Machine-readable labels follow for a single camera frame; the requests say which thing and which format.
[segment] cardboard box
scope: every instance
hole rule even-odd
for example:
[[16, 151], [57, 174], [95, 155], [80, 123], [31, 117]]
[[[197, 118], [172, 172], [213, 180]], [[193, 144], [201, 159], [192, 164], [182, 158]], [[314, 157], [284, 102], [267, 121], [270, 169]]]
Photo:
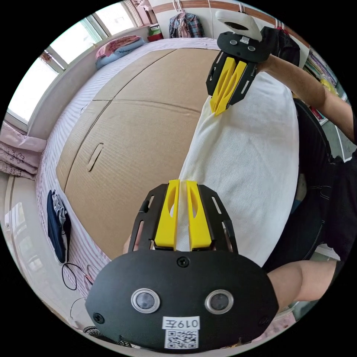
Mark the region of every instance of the cardboard box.
[[217, 54], [177, 49], [141, 57], [99, 91], [69, 135], [58, 180], [110, 259], [122, 254], [148, 192], [178, 178]]

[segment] black pants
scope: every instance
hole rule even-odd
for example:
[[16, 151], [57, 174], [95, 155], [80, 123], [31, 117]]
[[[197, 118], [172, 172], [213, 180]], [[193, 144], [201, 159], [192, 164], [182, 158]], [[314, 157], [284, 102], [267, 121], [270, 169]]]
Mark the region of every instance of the black pants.
[[308, 107], [295, 99], [299, 122], [299, 171], [305, 174], [307, 193], [293, 214], [272, 254], [263, 266], [270, 272], [284, 264], [310, 259], [324, 241], [325, 220], [335, 172], [343, 163], [333, 159], [321, 125]]

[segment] bookshelf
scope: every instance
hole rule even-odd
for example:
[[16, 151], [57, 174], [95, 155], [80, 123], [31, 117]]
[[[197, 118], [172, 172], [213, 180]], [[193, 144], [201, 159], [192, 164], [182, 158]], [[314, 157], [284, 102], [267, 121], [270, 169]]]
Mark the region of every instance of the bookshelf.
[[[306, 60], [304, 70], [320, 81], [322, 78], [328, 81], [331, 87], [334, 88], [337, 95], [344, 101], [348, 101], [346, 92], [342, 88], [341, 83], [338, 78], [328, 66], [328, 64], [323, 60], [323, 58], [312, 48], [310, 47], [310, 52]], [[311, 108], [312, 112], [318, 119], [320, 125], [324, 125], [328, 122], [328, 118], [325, 118], [321, 113]]]

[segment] red container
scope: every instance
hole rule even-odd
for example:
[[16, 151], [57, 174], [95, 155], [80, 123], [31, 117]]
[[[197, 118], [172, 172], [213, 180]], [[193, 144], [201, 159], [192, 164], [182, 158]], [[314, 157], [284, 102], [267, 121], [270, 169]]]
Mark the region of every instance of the red container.
[[157, 41], [157, 40], [162, 40], [162, 39], [164, 39], [162, 33], [158, 33], [158, 34], [156, 34], [156, 35], [148, 36], [148, 41], [149, 41], [149, 42], [153, 42], [153, 41]]

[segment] striped bedsheet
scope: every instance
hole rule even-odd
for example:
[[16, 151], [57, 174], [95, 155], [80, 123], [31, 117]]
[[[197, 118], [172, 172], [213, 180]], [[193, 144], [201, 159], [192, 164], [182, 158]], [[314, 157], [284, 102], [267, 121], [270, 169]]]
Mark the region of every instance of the striped bedsheet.
[[[72, 223], [69, 262], [80, 266], [84, 272], [89, 272], [92, 277], [95, 277], [97, 270], [101, 270], [110, 260], [85, 231], [58, 184], [56, 166], [63, 146], [81, 113], [92, 101], [98, 91], [112, 77], [130, 63], [151, 51], [176, 48], [219, 49], [216, 40], [211, 38], [164, 39], [148, 43], [136, 49], [129, 55], [101, 68], [90, 80], [87, 81], [62, 112], [48, 138], [47, 146], [43, 152], [38, 174], [36, 176], [36, 196], [41, 224], [47, 236], [47, 194], [49, 190], [56, 190], [66, 206]], [[76, 268], [73, 268], [73, 272], [77, 278], [78, 291], [83, 296], [87, 296], [90, 289], [89, 283], [80, 271], [76, 270]], [[65, 273], [66, 278], [74, 283], [73, 275], [67, 269], [65, 269]]]

